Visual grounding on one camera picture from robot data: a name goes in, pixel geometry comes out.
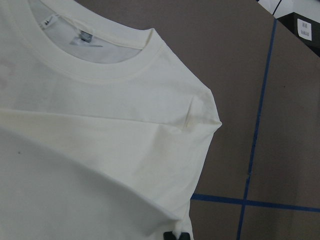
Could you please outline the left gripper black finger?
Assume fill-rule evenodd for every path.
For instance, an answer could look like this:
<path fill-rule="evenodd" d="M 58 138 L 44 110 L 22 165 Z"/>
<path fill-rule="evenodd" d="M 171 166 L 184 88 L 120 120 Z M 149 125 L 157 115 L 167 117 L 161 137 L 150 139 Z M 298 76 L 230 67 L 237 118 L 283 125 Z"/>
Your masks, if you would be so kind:
<path fill-rule="evenodd" d="M 178 237 L 172 232 L 167 231 L 163 233 L 164 240 L 190 240 L 190 234 L 188 232 L 182 232 Z"/>

